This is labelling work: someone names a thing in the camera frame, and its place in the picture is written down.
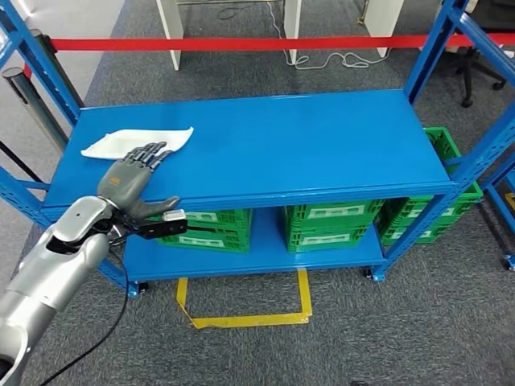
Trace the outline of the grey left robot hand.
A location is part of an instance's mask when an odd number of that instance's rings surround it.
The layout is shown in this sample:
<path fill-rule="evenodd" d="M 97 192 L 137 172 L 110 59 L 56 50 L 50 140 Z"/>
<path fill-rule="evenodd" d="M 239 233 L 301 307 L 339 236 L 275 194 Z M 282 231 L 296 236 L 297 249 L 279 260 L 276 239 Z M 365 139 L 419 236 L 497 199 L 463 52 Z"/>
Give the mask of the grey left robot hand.
<path fill-rule="evenodd" d="M 153 173 L 171 150 L 162 151 L 165 142 L 150 142 L 136 147 L 113 163 L 97 185 L 97 193 L 126 216 L 143 220 L 176 207 L 180 198 L 172 196 L 159 203 L 146 203 L 140 193 Z"/>

